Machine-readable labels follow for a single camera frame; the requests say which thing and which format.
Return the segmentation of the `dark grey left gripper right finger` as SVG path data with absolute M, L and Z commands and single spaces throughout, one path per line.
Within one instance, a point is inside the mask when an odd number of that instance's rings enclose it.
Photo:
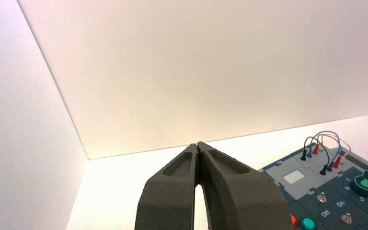
M 197 144 L 210 230 L 292 230 L 288 202 L 272 179 L 204 143 Z

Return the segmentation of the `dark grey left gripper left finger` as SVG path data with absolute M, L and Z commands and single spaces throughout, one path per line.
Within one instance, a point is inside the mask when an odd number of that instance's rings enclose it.
M 198 148 L 192 143 L 146 181 L 135 229 L 192 230 L 197 185 Z

